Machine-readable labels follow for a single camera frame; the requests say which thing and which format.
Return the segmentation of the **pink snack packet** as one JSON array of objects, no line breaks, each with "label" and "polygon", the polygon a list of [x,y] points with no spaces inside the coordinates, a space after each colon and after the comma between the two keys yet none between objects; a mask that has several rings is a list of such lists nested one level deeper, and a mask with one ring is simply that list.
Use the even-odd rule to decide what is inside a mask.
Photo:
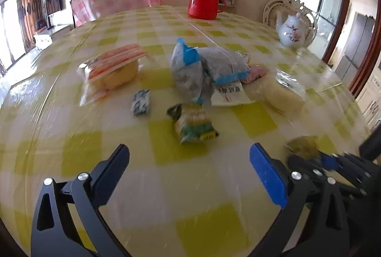
[{"label": "pink snack packet", "polygon": [[250,84],[256,80],[261,79],[268,72],[269,72],[269,70],[266,67],[258,66],[258,65],[251,66],[250,73],[248,74],[248,76],[245,79],[241,80],[241,83]]}]

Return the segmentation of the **white labelled snack packet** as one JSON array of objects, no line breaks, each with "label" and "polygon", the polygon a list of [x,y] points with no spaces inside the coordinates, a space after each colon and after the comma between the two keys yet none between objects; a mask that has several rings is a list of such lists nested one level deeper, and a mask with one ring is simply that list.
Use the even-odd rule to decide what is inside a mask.
[{"label": "white labelled snack packet", "polygon": [[251,104],[253,102],[254,100],[247,96],[239,80],[227,84],[214,85],[212,87],[212,106],[230,107]]}]

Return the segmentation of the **small blue white candy packet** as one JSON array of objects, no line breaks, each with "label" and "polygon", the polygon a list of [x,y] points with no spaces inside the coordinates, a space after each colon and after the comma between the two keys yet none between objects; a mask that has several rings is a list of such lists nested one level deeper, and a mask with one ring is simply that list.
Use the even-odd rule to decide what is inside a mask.
[{"label": "small blue white candy packet", "polygon": [[149,114],[150,111],[150,90],[142,89],[134,93],[131,111],[134,116]]}]

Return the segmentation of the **white tv cabinet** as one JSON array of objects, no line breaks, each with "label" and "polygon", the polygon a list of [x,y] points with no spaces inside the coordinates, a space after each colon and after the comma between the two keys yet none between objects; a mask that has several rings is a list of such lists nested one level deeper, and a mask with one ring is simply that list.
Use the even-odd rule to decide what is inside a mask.
[{"label": "white tv cabinet", "polygon": [[34,35],[35,46],[44,50],[55,41],[64,37],[71,30],[70,24],[53,26],[51,29],[44,28]]}]

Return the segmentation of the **round cake in clear wrap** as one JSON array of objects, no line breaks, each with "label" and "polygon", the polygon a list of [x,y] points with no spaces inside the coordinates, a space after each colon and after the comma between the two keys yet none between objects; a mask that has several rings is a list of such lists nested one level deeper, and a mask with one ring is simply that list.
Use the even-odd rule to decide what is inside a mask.
[{"label": "round cake in clear wrap", "polygon": [[275,109],[284,114],[300,112],[306,103],[306,89],[290,74],[274,69],[261,81],[263,98]]}]

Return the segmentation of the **yellow checkered tablecloth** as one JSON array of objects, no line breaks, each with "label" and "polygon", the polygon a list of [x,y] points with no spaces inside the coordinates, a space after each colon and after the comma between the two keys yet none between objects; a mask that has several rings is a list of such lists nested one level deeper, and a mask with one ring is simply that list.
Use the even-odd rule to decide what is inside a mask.
[{"label": "yellow checkered tablecloth", "polygon": [[[305,106],[204,106],[218,137],[180,142],[167,115],[187,101],[170,70],[178,39],[289,73],[306,89]],[[129,253],[247,256],[280,210],[249,161],[254,143],[285,160],[285,143],[299,136],[315,136],[328,154],[357,153],[369,136],[355,99],[319,58],[228,13],[208,22],[164,6],[89,22],[25,55],[1,90],[1,219],[24,252],[44,179],[72,180],[123,143],[129,165],[100,211]]]}]

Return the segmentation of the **orange bread package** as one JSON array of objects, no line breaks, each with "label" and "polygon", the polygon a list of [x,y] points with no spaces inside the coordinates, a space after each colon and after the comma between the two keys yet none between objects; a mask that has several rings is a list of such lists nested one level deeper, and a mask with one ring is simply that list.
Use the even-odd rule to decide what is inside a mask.
[{"label": "orange bread package", "polygon": [[139,60],[147,52],[137,44],[127,44],[82,62],[77,73],[83,80],[80,106],[102,99],[132,81],[139,71]]}]

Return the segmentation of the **grey blue snack bag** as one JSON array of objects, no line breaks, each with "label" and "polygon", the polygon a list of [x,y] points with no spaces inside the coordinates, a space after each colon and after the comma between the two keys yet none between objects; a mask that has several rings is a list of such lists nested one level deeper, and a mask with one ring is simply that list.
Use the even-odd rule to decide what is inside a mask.
[{"label": "grey blue snack bag", "polygon": [[246,79],[251,72],[247,60],[237,52],[221,47],[196,48],[202,66],[216,85]]},{"label": "grey blue snack bag", "polygon": [[212,78],[207,68],[208,47],[192,47],[178,39],[172,52],[170,69],[176,87],[194,103],[211,104]]}]

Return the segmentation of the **brown window curtains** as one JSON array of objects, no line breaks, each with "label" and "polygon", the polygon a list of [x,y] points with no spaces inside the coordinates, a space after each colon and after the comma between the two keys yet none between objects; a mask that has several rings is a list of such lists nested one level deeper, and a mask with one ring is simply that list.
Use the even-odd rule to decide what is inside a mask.
[{"label": "brown window curtains", "polygon": [[43,18],[41,0],[17,0],[17,13],[25,52],[35,47],[35,24]]}]

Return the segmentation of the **white floral teapot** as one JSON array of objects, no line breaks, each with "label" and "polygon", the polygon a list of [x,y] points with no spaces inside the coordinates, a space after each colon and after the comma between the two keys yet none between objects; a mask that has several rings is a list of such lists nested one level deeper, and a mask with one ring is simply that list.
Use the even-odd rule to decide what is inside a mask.
[{"label": "white floral teapot", "polygon": [[288,47],[298,49],[306,45],[306,25],[301,19],[301,13],[289,15],[282,20],[281,12],[276,12],[275,29],[280,42]]}]

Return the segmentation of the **olive green snack packet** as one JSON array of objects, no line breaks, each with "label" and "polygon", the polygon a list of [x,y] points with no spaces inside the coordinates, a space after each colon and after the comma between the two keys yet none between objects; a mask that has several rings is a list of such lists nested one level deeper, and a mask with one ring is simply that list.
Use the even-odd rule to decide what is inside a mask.
[{"label": "olive green snack packet", "polygon": [[320,155],[316,136],[301,136],[288,141],[286,149],[305,160],[317,159]]}]

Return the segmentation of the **grey refrigerator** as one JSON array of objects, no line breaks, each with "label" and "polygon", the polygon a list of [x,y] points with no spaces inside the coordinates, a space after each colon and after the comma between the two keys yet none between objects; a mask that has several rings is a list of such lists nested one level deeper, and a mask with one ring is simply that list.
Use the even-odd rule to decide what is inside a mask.
[{"label": "grey refrigerator", "polygon": [[360,13],[355,14],[354,22],[344,48],[344,56],[335,69],[336,75],[347,87],[353,81],[366,55],[374,26],[375,19],[373,17]]}]

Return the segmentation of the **white ornate dining chair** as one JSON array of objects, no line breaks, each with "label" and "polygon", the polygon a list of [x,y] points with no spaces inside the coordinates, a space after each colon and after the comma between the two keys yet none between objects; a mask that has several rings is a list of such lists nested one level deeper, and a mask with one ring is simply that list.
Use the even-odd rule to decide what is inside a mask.
[{"label": "white ornate dining chair", "polygon": [[281,12],[283,21],[285,21],[289,15],[296,15],[298,12],[301,13],[301,19],[306,25],[306,45],[304,48],[310,46],[316,37],[318,29],[316,17],[313,12],[300,0],[270,0],[263,10],[263,24],[275,29],[277,11]]}]

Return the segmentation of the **green garlic snack packet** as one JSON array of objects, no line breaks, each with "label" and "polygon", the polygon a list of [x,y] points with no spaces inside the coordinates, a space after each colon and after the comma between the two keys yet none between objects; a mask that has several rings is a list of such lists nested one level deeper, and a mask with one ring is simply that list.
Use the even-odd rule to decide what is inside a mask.
[{"label": "green garlic snack packet", "polygon": [[206,142],[219,137],[201,104],[176,104],[167,109],[181,143]]}]

